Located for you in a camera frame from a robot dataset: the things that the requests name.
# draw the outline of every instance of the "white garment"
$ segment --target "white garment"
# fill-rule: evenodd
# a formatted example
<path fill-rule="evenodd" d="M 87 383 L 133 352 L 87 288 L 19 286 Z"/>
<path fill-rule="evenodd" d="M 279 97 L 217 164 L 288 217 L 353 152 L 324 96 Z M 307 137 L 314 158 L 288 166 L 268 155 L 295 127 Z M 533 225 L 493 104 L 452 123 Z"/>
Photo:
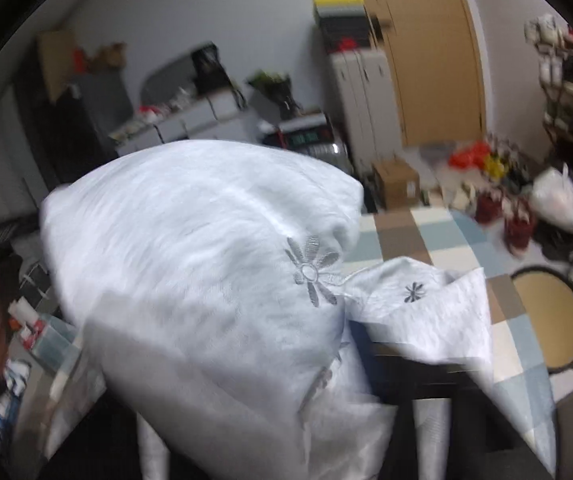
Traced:
<path fill-rule="evenodd" d="M 340 346 L 345 308 L 428 362 L 484 360 L 489 326 L 471 307 L 488 316 L 481 272 L 435 271 L 431 294 L 408 304 L 396 275 L 430 275 L 411 260 L 342 283 L 361 202 L 357 181 L 313 158 L 188 140 L 56 190 L 42 236 L 63 309 L 107 381 L 209 474 L 363 479 L 381 465 L 394 410 Z"/>

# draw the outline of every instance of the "door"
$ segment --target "door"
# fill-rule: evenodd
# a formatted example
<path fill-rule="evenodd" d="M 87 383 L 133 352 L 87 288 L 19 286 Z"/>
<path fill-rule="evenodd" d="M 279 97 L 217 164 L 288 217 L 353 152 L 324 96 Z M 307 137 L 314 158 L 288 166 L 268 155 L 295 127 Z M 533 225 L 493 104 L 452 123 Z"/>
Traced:
<path fill-rule="evenodd" d="M 463 0 L 365 0 L 396 85 L 405 145 L 480 139 L 484 99 Z"/>

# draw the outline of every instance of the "plaid tablecloth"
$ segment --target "plaid tablecloth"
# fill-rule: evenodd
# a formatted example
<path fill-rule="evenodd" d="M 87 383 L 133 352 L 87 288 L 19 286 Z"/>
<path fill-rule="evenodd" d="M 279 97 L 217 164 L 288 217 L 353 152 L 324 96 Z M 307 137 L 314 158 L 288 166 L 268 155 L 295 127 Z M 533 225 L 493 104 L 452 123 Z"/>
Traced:
<path fill-rule="evenodd" d="M 483 267 L 493 338 L 493 395 L 549 471 L 555 471 L 553 393 L 531 321 L 506 275 L 503 257 L 470 218 L 443 208 L 363 216 L 343 273 L 409 256 L 441 269 Z"/>

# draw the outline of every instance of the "floor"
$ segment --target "floor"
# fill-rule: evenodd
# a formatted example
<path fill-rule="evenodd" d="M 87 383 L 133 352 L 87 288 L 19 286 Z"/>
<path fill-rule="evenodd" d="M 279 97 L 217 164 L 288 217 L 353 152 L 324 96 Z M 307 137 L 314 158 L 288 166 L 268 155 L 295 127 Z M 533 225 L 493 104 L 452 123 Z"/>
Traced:
<path fill-rule="evenodd" d="M 422 188 L 431 188 L 437 185 L 446 188 L 455 188 L 462 182 L 471 182 L 476 188 L 488 186 L 488 183 L 479 170 L 452 170 L 444 160 L 430 164 L 420 155 L 417 148 L 406 148 L 403 157 L 420 175 L 420 187 Z M 502 242 L 502 222 L 497 222 L 487 228 L 487 234 L 497 250 L 506 251 Z M 519 260 L 512 256 L 510 261 L 512 261 L 513 264 L 511 268 L 507 269 L 508 274 L 512 274 L 522 267 L 531 265 L 544 265 L 562 272 L 568 268 L 567 264 L 547 260 L 542 255 L 540 246 L 534 242 L 530 243 L 524 259 Z M 550 380 L 555 402 L 560 401 L 573 391 L 573 370 L 553 375 L 550 377 Z"/>

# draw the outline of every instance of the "plastic bag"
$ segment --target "plastic bag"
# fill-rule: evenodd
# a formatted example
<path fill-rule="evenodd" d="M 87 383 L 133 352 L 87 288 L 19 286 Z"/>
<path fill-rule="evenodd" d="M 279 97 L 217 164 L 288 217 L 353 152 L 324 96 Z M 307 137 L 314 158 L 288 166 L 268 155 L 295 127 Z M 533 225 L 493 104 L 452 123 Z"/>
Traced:
<path fill-rule="evenodd" d="M 538 176 L 529 203 L 540 218 L 573 234 L 573 182 L 568 173 L 565 164 L 563 173 L 549 168 Z"/>

